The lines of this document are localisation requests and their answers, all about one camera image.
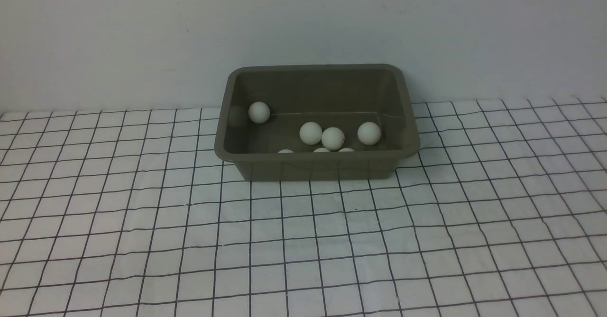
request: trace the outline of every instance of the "plastic tray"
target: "plastic tray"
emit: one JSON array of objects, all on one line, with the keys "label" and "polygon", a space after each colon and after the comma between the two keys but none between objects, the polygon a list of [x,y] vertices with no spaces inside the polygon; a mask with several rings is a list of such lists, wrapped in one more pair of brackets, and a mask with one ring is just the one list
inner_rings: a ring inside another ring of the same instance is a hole
[{"label": "plastic tray", "polygon": [[[269,120],[248,118],[249,105],[266,103]],[[339,127],[349,153],[312,153],[299,128],[316,121]],[[382,138],[363,145],[360,124],[373,121]],[[294,153],[277,153],[291,149]],[[388,64],[262,66],[228,78],[215,153],[236,165],[247,181],[327,181],[390,177],[399,160],[419,150],[419,136],[403,73]]]}]

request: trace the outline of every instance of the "white ball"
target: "white ball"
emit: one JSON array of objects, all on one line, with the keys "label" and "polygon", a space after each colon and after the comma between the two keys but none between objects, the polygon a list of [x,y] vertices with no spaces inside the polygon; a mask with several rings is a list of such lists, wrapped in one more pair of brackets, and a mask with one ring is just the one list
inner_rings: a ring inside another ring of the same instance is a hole
[{"label": "white ball", "polygon": [[308,145],[318,144],[322,137],[322,128],[314,121],[308,121],[299,129],[299,138]]},{"label": "white ball", "polygon": [[344,139],[345,136],[343,135],[343,132],[336,127],[326,129],[325,132],[322,133],[321,137],[322,146],[331,151],[339,150],[343,145]]},{"label": "white ball", "polygon": [[377,124],[367,121],[358,128],[358,140],[365,145],[373,145],[381,138],[381,129]]},{"label": "white ball", "polygon": [[257,124],[265,123],[269,118],[269,107],[261,101],[252,103],[249,106],[249,118]]}]

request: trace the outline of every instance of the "white wall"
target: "white wall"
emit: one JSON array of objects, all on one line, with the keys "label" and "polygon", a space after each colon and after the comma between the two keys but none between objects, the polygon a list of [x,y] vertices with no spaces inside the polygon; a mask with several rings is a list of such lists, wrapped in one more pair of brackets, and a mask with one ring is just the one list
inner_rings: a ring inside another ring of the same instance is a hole
[{"label": "white wall", "polygon": [[415,100],[607,92],[607,0],[0,0],[0,110],[219,105],[251,65],[392,63]]}]

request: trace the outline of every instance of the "table surface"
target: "table surface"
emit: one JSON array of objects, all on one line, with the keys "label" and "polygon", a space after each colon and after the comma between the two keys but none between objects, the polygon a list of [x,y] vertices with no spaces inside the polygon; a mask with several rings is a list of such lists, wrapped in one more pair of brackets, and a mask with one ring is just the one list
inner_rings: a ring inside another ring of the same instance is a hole
[{"label": "table surface", "polygon": [[414,104],[383,181],[249,183],[217,109],[0,116],[2,316],[607,316],[607,102]]}]

